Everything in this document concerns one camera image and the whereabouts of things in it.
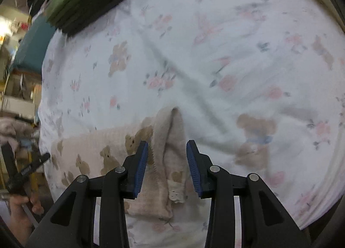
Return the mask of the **left hand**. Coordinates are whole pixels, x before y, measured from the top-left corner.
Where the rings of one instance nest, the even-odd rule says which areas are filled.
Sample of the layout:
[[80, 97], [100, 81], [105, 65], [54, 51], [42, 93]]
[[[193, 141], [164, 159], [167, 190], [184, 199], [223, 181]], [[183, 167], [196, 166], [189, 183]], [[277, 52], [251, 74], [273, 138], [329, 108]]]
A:
[[39, 200], [38, 193], [31, 192], [30, 197], [22, 195], [11, 195], [9, 205], [11, 210], [11, 217], [9, 221], [9, 230], [22, 246], [25, 246], [31, 234], [31, 227], [33, 226], [27, 213], [23, 209], [23, 205], [31, 203], [32, 212], [36, 215], [42, 215], [44, 209]]

